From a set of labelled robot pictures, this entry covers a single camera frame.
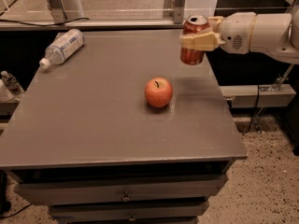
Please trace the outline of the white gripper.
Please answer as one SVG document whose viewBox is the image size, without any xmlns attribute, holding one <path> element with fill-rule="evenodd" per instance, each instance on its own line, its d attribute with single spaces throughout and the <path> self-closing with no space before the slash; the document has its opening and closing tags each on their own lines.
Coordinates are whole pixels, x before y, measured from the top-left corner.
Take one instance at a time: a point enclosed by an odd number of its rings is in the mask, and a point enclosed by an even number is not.
<svg viewBox="0 0 299 224">
<path fill-rule="evenodd" d="M 221 46 L 228 53 L 246 54 L 249 52 L 250 32 L 255 18 L 254 12 L 237 12 L 226 18 L 209 17 L 209 26 L 213 31 L 181 35 L 180 45 L 199 51 L 212 51 Z"/>
</svg>

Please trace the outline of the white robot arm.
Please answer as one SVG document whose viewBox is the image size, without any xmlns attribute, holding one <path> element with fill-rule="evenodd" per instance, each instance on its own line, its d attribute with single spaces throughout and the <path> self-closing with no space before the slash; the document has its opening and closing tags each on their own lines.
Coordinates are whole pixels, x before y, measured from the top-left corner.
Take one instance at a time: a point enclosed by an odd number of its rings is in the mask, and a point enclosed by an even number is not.
<svg viewBox="0 0 299 224">
<path fill-rule="evenodd" d="M 212 51 L 221 48 L 232 54 L 262 53 L 272 59 L 299 64 L 298 12 L 256 14 L 237 12 L 228 17 L 191 16 L 188 21 L 208 24 L 199 32 L 180 36 L 183 49 Z"/>
</svg>

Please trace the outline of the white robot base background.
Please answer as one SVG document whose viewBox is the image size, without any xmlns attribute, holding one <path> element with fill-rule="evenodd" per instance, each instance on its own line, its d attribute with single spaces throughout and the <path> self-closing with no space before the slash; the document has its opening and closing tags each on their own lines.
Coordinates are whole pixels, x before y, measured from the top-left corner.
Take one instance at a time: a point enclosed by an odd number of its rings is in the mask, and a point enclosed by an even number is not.
<svg viewBox="0 0 299 224">
<path fill-rule="evenodd" d="M 55 22 L 67 22 L 84 17 L 80 0 L 46 0 Z"/>
</svg>

